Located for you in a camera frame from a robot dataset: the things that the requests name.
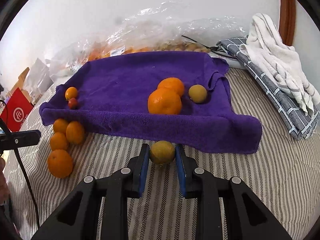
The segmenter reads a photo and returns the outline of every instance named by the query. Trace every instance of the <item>barcode label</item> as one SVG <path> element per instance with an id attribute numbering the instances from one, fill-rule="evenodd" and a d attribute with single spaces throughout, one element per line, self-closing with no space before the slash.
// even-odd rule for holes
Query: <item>barcode label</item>
<path id="1" fill-rule="evenodd" d="M 124 53 L 124 46 L 110 51 L 110 57 L 119 56 Z"/>

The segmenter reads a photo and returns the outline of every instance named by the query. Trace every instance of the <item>red paper bag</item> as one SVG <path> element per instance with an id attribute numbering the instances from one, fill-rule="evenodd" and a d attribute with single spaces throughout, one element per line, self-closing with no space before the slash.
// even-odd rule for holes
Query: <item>red paper bag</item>
<path id="1" fill-rule="evenodd" d="M 7 102 L 7 107 L 2 111 L 0 118 L 12 132 L 17 132 L 32 108 L 33 106 L 22 94 L 21 90 L 17 88 Z"/>

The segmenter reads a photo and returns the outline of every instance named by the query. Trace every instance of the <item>gray plaid cloth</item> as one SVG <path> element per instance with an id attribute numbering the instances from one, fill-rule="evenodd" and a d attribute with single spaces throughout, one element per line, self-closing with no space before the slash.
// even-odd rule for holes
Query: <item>gray plaid cloth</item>
<path id="1" fill-rule="evenodd" d="M 254 77 L 259 86 L 267 94 L 272 104 L 278 110 L 278 113 L 283 119 L 291 136 L 295 140 L 309 138 L 317 127 L 318 120 L 320 118 L 318 108 L 314 106 L 315 114 L 313 117 L 309 115 L 305 116 L 295 99 L 290 98 L 283 93 L 264 72 L 253 64 L 246 55 L 239 51 L 239 46 L 243 43 L 246 44 L 245 38 L 232 38 L 220 41 L 218 45 L 226 53 L 237 57 L 238 60 L 244 64 L 245 68 Z"/>

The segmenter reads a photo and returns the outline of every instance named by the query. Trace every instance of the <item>purple towel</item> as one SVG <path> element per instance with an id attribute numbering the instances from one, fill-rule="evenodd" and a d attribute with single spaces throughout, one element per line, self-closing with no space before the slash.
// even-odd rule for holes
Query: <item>purple towel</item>
<path id="1" fill-rule="evenodd" d="M 81 122 L 89 132 L 167 140 L 209 153 L 251 154 L 258 149 L 261 124 L 233 112 L 227 71 L 225 60 L 199 52 L 141 52 L 99 59 L 87 62 L 58 86 L 39 113 L 44 125 L 64 118 Z M 149 114 L 149 95 L 168 77 L 185 84 L 181 114 Z M 197 105 L 189 99 L 188 90 L 195 84 L 209 91 L 207 103 Z M 68 109 L 64 97 L 68 87 L 79 91 L 77 110 Z"/>

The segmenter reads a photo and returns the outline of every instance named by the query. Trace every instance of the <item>white circular logo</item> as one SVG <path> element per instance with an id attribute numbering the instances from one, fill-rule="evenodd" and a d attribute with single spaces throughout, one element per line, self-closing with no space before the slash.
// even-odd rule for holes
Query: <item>white circular logo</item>
<path id="1" fill-rule="evenodd" d="M 24 117 L 24 112 L 20 107 L 17 107 L 14 111 L 13 111 L 13 119 L 16 122 L 22 122 Z"/>

